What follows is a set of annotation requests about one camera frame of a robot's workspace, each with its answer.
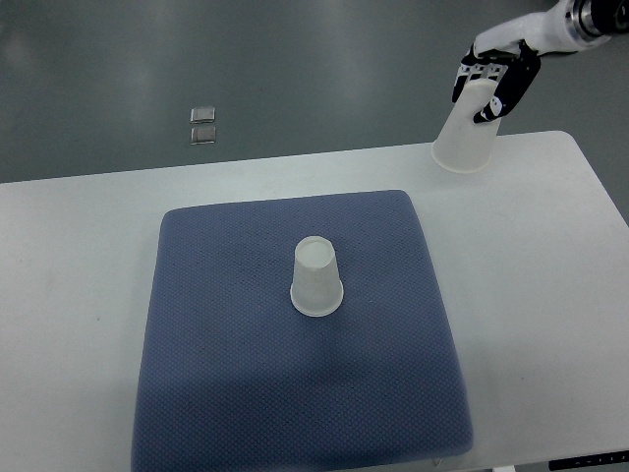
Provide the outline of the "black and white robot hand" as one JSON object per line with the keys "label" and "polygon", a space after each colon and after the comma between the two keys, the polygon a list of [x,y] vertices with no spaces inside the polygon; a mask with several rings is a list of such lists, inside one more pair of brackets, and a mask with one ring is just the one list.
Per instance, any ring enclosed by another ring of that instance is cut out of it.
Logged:
{"label": "black and white robot hand", "polygon": [[473,117],[476,124],[496,121],[520,102],[537,76],[542,58],[583,49],[578,35],[579,8],[559,1],[545,12],[528,14],[479,34],[461,59],[452,100],[480,79],[495,83],[493,95]]}

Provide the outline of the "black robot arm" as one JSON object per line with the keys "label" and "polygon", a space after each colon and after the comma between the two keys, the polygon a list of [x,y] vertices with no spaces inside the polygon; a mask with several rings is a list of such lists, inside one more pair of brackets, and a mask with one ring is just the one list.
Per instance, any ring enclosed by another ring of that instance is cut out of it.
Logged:
{"label": "black robot arm", "polygon": [[580,0],[571,7],[573,28],[584,48],[628,33],[628,0]]}

